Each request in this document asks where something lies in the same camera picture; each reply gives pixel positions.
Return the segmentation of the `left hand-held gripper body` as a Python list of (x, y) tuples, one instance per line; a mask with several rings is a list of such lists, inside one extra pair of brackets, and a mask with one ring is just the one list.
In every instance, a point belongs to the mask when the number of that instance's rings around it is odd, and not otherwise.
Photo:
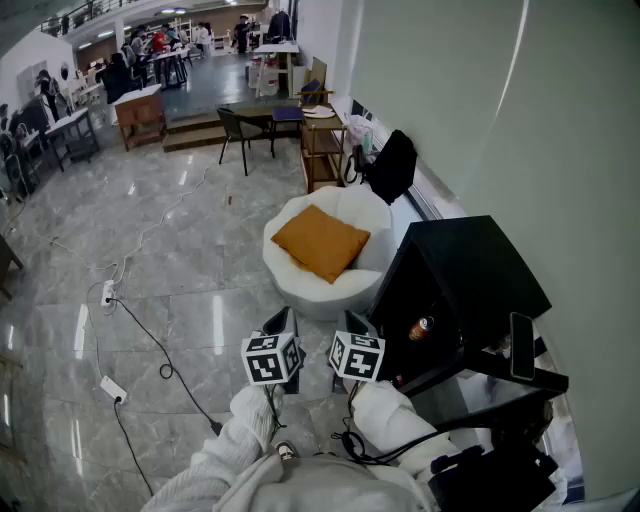
[(298, 394), (305, 352), (300, 347), (295, 311), (283, 307), (243, 339), (241, 359), (251, 385), (281, 385), (285, 394)]

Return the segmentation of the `orange square cushion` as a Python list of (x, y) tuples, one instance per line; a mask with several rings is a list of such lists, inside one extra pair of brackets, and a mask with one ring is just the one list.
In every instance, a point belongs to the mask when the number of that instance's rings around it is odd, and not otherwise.
[(370, 237), (369, 231), (346, 224), (311, 204), (280, 228), (271, 241), (305, 270), (333, 284)]

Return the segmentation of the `person's left forearm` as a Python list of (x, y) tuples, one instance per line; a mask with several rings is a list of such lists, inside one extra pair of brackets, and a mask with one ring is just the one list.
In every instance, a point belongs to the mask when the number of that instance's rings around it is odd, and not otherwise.
[(257, 491), (284, 474), (271, 446), (275, 420), (266, 393), (247, 386), (231, 401), (232, 417), (191, 459), (197, 488), (214, 512), (245, 511)]

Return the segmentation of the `person's torso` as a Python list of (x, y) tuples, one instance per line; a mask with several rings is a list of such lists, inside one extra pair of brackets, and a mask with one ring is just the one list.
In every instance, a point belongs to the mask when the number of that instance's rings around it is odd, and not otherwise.
[(394, 467), (367, 469), (334, 456), (251, 463), (200, 452), (141, 512), (434, 512), (423, 484)]

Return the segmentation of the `black side table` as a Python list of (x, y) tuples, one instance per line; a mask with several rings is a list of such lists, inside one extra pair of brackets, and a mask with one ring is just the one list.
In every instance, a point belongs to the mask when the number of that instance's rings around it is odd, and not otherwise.
[[(530, 386), (547, 398), (565, 393), (566, 376), (537, 369), (515, 378), (491, 348), (510, 335), (510, 314), (537, 319), (551, 304), (511, 241), (489, 216), (412, 223), (369, 312), (386, 341), (378, 377), (408, 396), (462, 371)], [(424, 316), (433, 330), (418, 342)]]

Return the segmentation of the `black smartphone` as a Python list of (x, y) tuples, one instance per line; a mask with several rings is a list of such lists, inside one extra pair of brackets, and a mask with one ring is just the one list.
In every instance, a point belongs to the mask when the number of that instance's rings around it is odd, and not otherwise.
[(531, 381), (535, 376), (535, 341), (532, 320), (522, 314), (510, 314), (510, 372), (515, 378)]

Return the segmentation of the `white window sill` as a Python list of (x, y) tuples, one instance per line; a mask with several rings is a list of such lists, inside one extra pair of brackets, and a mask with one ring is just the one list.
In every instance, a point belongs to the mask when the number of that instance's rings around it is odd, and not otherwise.
[[(354, 115), (360, 115), (367, 120), (373, 149), (379, 150), (384, 146), (391, 135), (391, 129), (371, 111), (348, 95), (334, 94), (330, 99), (336, 113), (345, 124), (352, 122)], [(457, 198), (420, 157), (416, 161), (413, 185), (406, 195), (412, 208), (428, 219), (455, 218), (465, 215)]]

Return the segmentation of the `black backpack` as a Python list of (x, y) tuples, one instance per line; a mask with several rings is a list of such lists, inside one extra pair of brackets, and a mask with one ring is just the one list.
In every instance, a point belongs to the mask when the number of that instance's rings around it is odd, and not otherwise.
[(391, 205), (413, 184), (417, 153), (411, 139), (394, 130), (366, 171), (371, 190)]

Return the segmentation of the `wooden shelf rack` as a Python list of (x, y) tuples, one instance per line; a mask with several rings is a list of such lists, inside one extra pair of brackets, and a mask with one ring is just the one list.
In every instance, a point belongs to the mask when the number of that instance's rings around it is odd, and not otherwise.
[(301, 161), (310, 194), (326, 186), (343, 186), (342, 164), (347, 127), (329, 104), (321, 104), (335, 112), (330, 119), (304, 116), (301, 124)]

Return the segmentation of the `wooden step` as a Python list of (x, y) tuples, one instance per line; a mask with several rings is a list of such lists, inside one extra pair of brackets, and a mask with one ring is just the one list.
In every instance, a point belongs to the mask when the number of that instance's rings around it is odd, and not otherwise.
[[(266, 122), (272, 122), (271, 107), (249, 107), (234, 109), (240, 115)], [(165, 153), (222, 144), (226, 133), (217, 112), (173, 118), (167, 123), (167, 133), (162, 142)], [(295, 122), (278, 123), (276, 138), (299, 138), (299, 129)]]

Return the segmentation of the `blue cushioned stool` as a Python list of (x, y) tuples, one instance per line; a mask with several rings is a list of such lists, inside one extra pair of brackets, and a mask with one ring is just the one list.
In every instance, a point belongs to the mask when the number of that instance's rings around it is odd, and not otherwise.
[(281, 123), (294, 123), (297, 133), (301, 132), (301, 124), (304, 120), (302, 108), (299, 106), (277, 106), (272, 110), (270, 149), (272, 157), (275, 157), (275, 139), (277, 127)]

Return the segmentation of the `pale roller blind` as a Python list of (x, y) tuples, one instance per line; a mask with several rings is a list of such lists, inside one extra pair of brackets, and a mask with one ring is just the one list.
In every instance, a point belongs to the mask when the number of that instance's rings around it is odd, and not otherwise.
[(459, 198), (510, 85), (530, 0), (363, 0), (350, 95)]
[(586, 496), (640, 487), (640, 6), (532, 0), (483, 158), (460, 192), (547, 294), (538, 329)]

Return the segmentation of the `white high table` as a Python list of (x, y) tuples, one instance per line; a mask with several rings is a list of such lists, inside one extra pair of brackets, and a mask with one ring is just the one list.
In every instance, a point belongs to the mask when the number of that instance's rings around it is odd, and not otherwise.
[(294, 97), (294, 89), (293, 89), (293, 56), (299, 53), (299, 46), (291, 41), (285, 41), (278, 44), (263, 44), (259, 46), (255, 50), (255, 54), (260, 59), (260, 65), (258, 68), (257, 75), (257, 85), (255, 89), (255, 98), (259, 99), (262, 96), (261, 86), (262, 79), (265, 73), (265, 66), (268, 57), (276, 56), (276, 55), (285, 55), (286, 56), (286, 68), (278, 69), (278, 74), (285, 73), (287, 76), (287, 91), (288, 97)]

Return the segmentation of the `dark hanging jacket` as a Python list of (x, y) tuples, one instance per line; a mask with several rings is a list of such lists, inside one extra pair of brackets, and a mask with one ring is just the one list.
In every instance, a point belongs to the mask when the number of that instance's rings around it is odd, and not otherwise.
[(279, 44), (292, 39), (291, 22), (289, 15), (280, 10), (276, 12), (269, 22), (267, 40), (271, 44)]

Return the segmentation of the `black balcony railing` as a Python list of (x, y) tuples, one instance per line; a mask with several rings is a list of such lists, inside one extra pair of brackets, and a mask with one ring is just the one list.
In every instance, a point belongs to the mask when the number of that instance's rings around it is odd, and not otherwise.
[(111, 11), (135, 3), (138, 0), (87, 0), (85, 3), (60, 15), (53, 15), (38, 27), (42, 33), (52, 37), (67, 35), (70, 31)]

